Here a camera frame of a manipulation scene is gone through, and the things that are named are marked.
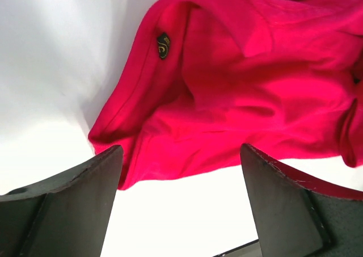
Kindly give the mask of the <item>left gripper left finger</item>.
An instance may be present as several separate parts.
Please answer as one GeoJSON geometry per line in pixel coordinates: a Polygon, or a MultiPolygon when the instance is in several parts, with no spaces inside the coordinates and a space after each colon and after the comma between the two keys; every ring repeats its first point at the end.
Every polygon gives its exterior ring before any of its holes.
{"type": "Polygon", "coordinates": [[[123,166],[115,145],[1,196],[1,256],[100,256],[123,166]]]}

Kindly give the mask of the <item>red t shirt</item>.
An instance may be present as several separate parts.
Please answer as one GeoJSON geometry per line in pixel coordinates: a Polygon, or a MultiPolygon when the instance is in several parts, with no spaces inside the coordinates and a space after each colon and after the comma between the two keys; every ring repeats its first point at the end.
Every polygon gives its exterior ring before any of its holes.
{"type": "Polygon", "coordinates": [[[362,165],[362,0],[159,0],[91,128],[119,188],[276,159],[362,165]]]}

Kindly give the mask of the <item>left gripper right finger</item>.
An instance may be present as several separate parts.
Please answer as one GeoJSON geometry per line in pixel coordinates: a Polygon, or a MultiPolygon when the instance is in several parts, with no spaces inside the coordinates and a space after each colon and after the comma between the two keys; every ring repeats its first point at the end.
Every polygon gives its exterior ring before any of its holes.
{"type": "Polygon", "coordinates": [[[362,256],[362,192],[249,144],[240,160],[262,256],[362,256]]]}

